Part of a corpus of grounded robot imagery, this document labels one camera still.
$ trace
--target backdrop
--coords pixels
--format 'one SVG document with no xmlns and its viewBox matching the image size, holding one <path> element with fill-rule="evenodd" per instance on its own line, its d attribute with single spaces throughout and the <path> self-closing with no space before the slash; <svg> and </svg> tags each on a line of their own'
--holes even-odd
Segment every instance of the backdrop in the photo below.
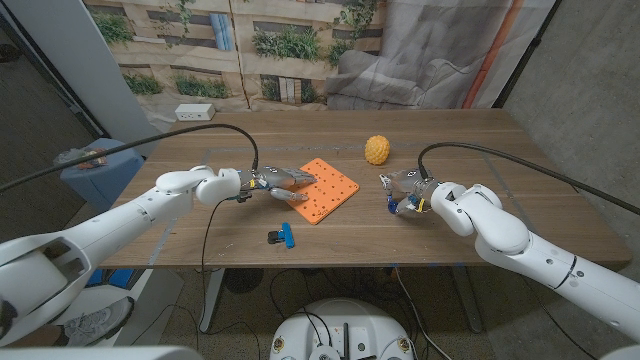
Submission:
<svg viewBox="0 0 640 360">
<path fill-rule="evenodd" d="M 149 122 L 491 107 L 553 0 L 84 0 Z"/>
</svg>

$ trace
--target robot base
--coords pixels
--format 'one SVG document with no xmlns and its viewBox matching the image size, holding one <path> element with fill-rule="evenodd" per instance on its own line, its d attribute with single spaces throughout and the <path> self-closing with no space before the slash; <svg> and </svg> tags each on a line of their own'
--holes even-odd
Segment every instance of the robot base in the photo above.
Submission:
<svg viewBox="0 0 640 360">
<path fill-rule="evenodd" d="M 324 320 L 329 334 L 320 319 L 309 315 L 320 334 L 318 339 L 309 318 L 300 309 L 278 327 L 271 343 L 270 360 L 413 359 L 406 331 L 389 314 L 371 304 L 334 298 L 316 301 L 305 309 Z"/>
</svg>

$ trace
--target wall outlet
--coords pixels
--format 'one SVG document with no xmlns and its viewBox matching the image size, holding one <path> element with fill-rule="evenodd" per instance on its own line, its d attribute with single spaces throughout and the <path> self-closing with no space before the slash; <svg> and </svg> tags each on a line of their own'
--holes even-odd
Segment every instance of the wall outlet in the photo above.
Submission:
<svg viewBox="0 0 640 360">
<path fill-rule="evenodd" d="M 209 121 L 215 113 L 213 104 L 180 104 L 176 109 L 179 121 Z"/>
</svg>

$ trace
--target spiky ball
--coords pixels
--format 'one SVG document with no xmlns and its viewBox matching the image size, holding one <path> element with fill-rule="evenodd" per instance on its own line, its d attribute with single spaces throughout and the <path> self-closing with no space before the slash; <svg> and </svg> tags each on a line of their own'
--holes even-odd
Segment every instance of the spiky ball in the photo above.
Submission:
<svg viewBox="0 0 640 360">
<path fill-rule="evenodd" d="M 382 135 L 372 136 L 364 147 L 364 157 L 373 165 L 380 165 L 389 156 L 389 140 Z"/>
</svg>

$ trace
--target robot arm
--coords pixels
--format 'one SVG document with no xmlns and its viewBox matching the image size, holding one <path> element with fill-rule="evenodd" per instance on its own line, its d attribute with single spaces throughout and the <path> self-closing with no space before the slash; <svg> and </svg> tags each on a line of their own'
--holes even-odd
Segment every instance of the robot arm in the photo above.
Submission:
<svg viewBox="0 0 640 360">
<path fill-rule="evenodd" d="M 475 248 L 485 261 L 527 276 L 640 342 L 640 284 L 561 249 L 502 210 L 498 196 L 482 185 L 465 187 L 409 170 L 381 176 L 388 194 L 406 195 L 395 213 L 431 208 L 460 236 L 477 232 Z"/>
<path fill-rule="evenodd" d="M 205 205 L 225 199 L 242 202 L 255 189 L 304 200 L 281 187 L 313 181 L 307 173 L 288 169 L 221 169 L 216 175 L 208 166 L 198 166 L 164 174 L 136 199 L 70 229 L 0 244 L 0 346 L 62 312 L 105 259 L 155 224 L 188 214 L 194 194 Z"/>
</svg>

